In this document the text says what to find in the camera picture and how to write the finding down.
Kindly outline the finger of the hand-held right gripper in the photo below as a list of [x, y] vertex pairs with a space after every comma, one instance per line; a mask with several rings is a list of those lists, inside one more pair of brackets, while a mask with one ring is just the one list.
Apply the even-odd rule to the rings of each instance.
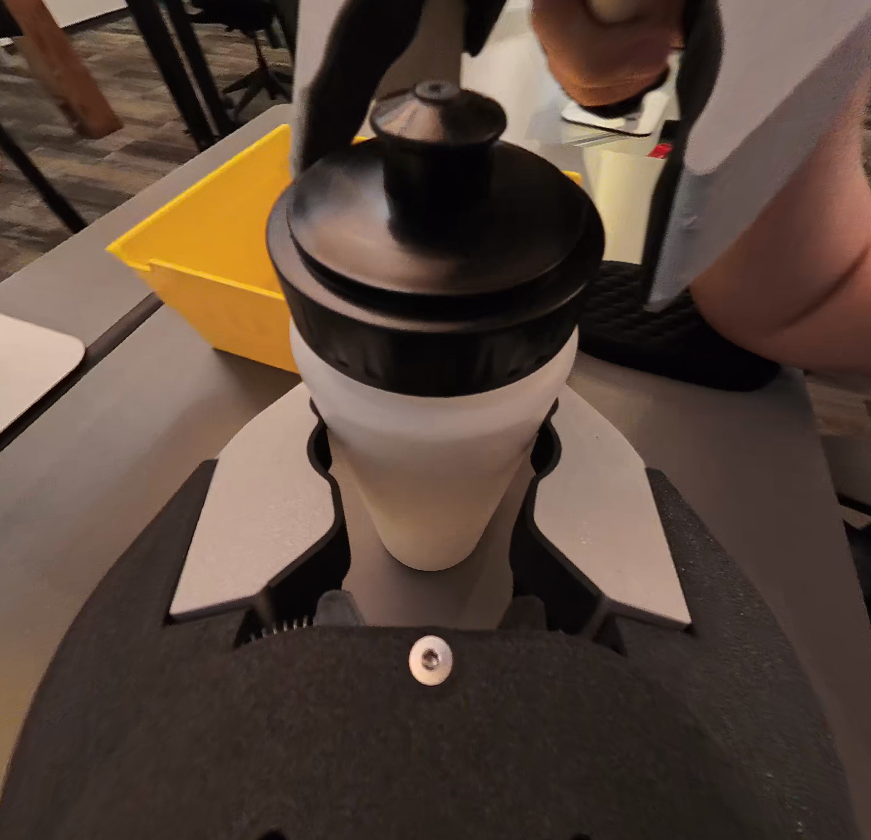
[[300, 0], [291, 172], [349, 145], [373, 101], [459, 85], [507, 0]]
[[680, 123], [641, 267], [659, 311], [800, 169], [869, 68], [870, 0], [687, 0]]

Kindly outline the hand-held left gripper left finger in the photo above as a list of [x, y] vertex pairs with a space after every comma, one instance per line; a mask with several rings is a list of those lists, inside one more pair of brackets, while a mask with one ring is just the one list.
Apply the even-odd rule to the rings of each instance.
[[231, 609], [259, 623], [313, 616], [350, 567], [328, 431], [298, 385], [220, 453], [169, 607], [181, 623]]

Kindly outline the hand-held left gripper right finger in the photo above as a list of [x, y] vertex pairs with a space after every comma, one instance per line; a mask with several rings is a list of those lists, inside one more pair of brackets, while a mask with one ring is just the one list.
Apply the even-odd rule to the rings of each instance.
[[646, 465], [569, 386], [542, 423], [510, 538], [513, 595], [545, 627], [596, 633], [613, 617], [683, 631], [691, 615]]

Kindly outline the white plastic bottle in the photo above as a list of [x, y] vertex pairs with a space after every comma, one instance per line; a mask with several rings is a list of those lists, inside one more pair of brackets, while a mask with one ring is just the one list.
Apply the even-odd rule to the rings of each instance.
[[386, 551], [435, 572], [474, 551], [565, 386], [578, 331], [530, 375], [452, 398], [400, 395], [346, 377], [314, 353], [293, 321], [289, 339]]

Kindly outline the yellow plastic bin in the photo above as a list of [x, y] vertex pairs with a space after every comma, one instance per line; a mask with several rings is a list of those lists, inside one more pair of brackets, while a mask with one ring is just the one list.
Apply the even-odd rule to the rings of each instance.
[[289, 305], [267, 249], [267, 223], [293, 181], [276, 127], [150, 214], [110, 252], [212, 348], [299, 372]]

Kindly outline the black bottle lid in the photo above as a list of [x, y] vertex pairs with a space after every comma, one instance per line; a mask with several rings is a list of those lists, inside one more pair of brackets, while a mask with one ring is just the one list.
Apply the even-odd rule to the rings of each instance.
[[373, 138], [313, 163], [268, 218], [304, 344], [365, 386], [430, 399], [550, 362], [604, 255], [591, 198], [502, 141], [500, 104], [457, 85], [387, 97], [370, 124]]

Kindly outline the person's right hand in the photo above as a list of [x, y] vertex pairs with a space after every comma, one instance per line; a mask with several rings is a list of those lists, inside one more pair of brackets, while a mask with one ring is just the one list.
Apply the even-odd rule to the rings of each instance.
[[659, 81], [683, 38], [687, 0], [533, 0], [550, 72], [583, 107], [622, 103]]

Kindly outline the black office chair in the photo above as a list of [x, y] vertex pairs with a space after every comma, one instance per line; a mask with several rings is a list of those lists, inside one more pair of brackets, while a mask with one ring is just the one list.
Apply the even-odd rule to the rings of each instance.
[[238, 32], [254, 46], [256, 67], [239, 80], [223, 88], [225, 102], [230, 104], [234, 116], [261, 93], [270, 100], [292, 100], [293, 70], [275, 68], [264, 54], [262, 41], [273, 48], [279, 45], [276, 27], [277, 13], [271, 0], [189, 0], [194, 12], [191, 21], [199, 24], [222, 25], [228, 32]]

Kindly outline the small white stand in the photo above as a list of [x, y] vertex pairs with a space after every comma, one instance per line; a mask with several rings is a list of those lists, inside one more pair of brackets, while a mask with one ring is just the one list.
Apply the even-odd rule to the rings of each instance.
[[621, 140], [656, 140], [665, 123], [676, 120], [679, 104], [670, 83], [648, 93], [640, 107], [627, 116], [605, 118], [596, 116], [560, 95], [560, 137], [564, 149], [580, 149], [600, 142]]

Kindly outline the black metal stand leg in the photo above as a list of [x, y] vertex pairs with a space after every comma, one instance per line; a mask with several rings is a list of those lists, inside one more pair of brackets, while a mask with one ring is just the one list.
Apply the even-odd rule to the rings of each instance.
[[211, 148], [218, 141], [219, 135], [208, 121], [158, 1], [125, 0], [125, 4], [180, 114], [187, 134], [199, 151]]
[[81, 215], [45, 176], [27, 152], [16, 142], [7, 129], [1, 125], [2, 153], [22, 174], [31, 188], [38, 193], [43, 204], [73, 234], [87, 227]]

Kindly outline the black textured pad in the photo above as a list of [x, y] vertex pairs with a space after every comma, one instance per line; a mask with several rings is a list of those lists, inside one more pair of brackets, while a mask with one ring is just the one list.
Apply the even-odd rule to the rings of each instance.
[[717, 333], [686, 292], [659, 312], [645, 308], [640, 265], [603, 262], [580, 301], [578, 349], [606, 363], [719, 391], [770, 384], [778, 363]]

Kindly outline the wooden furniture leg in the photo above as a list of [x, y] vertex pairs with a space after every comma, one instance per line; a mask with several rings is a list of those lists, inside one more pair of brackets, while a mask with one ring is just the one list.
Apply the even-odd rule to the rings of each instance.
[[14, 39], [71, 127], [99, 140], [123, 127], [93, 75], [43, 0], [2, 0], [20, 34]]

